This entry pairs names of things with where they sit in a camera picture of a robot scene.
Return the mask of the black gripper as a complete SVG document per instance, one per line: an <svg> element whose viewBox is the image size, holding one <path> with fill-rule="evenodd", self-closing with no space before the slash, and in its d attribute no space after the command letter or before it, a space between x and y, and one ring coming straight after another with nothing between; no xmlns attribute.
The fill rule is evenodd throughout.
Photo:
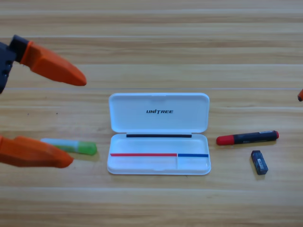
<svg viewBox="0 0 303 227"><path fill-rule="evenodd" d="M0 93L5 89L15 60L50 80L74 86L87 84L85 75L69 61L33 41L14 35L9 46L0 43Z"/></svg>

